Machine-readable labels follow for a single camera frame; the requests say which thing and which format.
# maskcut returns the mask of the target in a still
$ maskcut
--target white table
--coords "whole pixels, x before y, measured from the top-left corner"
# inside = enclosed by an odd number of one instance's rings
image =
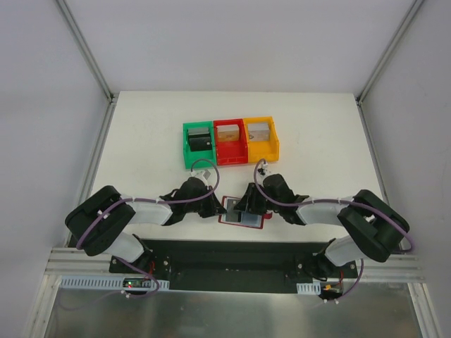
[[[360,189],[381,195],[359,112],[351,94],[251,92],[121,92],[101,156],[93,192],[113,185],[121,194],[157,197],[189,177],[183,164],[186,122],[273,116],[279,172],[296,194],[344,197]],[[216,196],[241,197],[254,165],[219,167]],[[215,175],[209,181],[214,184]],[[331,225],[290,225],[279,215],[262,230],[188,214],[178,224],[129,225],[141,238],[258,242],[326,242],[346,235]]]

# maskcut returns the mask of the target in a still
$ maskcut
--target white wall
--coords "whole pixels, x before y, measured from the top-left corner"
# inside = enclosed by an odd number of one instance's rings
[[[451,1],[429,0],[364,102],[390,202],[426,266],[451,337]]]
[[[114,92],[352,92],[413,0],[68,0]]]
[[[22,334],[106,110],[50,0],[0,11],[0,337]]]

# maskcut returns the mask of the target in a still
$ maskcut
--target metal frame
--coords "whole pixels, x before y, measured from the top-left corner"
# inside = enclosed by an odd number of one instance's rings
[[[66,3],[66,0],[54,0],[54,3],[60,10],[60,13],[66,22],[70,33],[72,34],[73,39],[80,50],[80,53],[86,61],[88,68],[102,89],[105,97],[109,100],[109,106],[106,110],[78,199],[78,203],[81,203],[89,196],[92,189],[101,158],[101,153],[104,148],[106,136],[113,117],[114,108],[116,106],[117,95],[114,95],[111,92],[110,87],[99,68],[99,65],[92,55],[92,52],[87,45],[87,42],[83,37],[68,4]],[[378,181],[381,186],[381,191],[383,192],[383,198],[386,202],[388,202],[388,196],[383,184],[383,178],[381,176],[378,157],[376,150],[374,149],[371,133],[369,132],[368,125],[365,121],[364,112],[362,111],[362,102],[365,100],[368,93],[371,91],[371,88],[376,83],[378,77],[385,69],[388,61],[395,53],[399,43],[402,41],[402,38],[405,36],[423,3],[424,0],[413,0],[409,10],[402,19],[402,22],[394,33],[389,44],[383,51],[376,67],[373,69],[371,76],[356,100],[362,119],[362,125],[369,144],[369,150],[371,152],[376,174],[378,176]],[[89,257],[85,255],[84,252],[77,251],[76,249],[54,248],[51,252],[49,262],[39,288],[37,300],[32,309],[32,315],[30,316],[25,327],[25,337],[43,337],[45,335],[51,310],[56,298],[56,292],[61,281],[61,275],[111,276],[108,272],[110,259],[111,257],[106,254]],[[384,264],[371,260],[365,260],[365,271],[362,282],[407,283],[412,295],[414,310],[416,312],[423,337],[433,338],[442,336],[438,326],[437,316],[431,305],[432,303],[427,286],[424,284],[425,279],[423,270],[419,267],[418,258],[416,256],[392,255]]]

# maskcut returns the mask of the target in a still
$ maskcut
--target black object in green bin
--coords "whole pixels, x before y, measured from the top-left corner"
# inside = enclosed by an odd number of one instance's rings
[[[188,144],[191,151],[211,150],[211,135],[208,128],[188,129]]]

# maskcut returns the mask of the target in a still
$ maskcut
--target white table surface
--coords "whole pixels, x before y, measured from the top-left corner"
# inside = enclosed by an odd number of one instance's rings
[[[167,194],[189,177],[183,123],[268,115],[280,140],[279,162],[269,169],[281,173],[295,194],[344,197],[365,188],[381,195],[351,94],[262,92],[121,92],[92,191],[111,184],[134,197]],[[219,167],[218,199],[241,197],[253,169],[252,164]],[[215,178],[213,173],[211,185]],[[346,235],[341,227],[291,225],[279,215],[265,220],[262,230],[188,214],[168,227],[139,224],[125,231],[152,239],[258,242],[326,242]]]

